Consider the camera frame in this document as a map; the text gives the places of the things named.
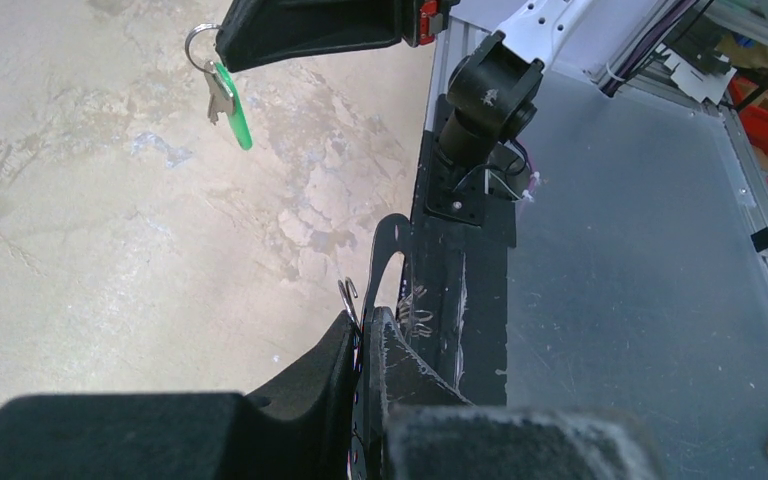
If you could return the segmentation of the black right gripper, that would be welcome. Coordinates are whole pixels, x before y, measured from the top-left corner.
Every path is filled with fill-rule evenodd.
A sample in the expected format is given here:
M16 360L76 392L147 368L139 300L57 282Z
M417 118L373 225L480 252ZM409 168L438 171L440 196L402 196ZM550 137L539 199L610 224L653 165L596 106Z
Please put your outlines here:
M459 0L236 0L218 33L216 52L237 73L317 55L382 49L403 41L430 44L450 23Z

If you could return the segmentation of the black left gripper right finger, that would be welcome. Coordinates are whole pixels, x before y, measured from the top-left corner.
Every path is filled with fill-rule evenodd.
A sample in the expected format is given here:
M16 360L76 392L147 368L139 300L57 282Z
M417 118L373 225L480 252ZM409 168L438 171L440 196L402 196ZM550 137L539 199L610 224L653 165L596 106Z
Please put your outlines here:
M473 405L406 343L388 308L364 327L365 478L662 478L656 445L636 418Z

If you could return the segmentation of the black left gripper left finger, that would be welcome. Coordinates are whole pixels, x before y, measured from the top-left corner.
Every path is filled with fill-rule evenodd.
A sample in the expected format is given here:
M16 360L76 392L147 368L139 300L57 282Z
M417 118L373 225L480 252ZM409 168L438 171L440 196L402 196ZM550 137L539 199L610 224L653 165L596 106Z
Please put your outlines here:
M343 479L355 324L249 394L29 395L0 407L0 479Z

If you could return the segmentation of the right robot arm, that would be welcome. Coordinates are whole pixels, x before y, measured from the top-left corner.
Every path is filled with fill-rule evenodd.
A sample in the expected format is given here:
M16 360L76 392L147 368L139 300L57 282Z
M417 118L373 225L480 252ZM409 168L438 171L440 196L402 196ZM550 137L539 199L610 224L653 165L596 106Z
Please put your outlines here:
M234 1L216 34L232 73L297 57L427 45L450 25L451 1ZM439 135L450 165L472 168L516 139L536 113L544 70L590 8L527 1L455 67Z

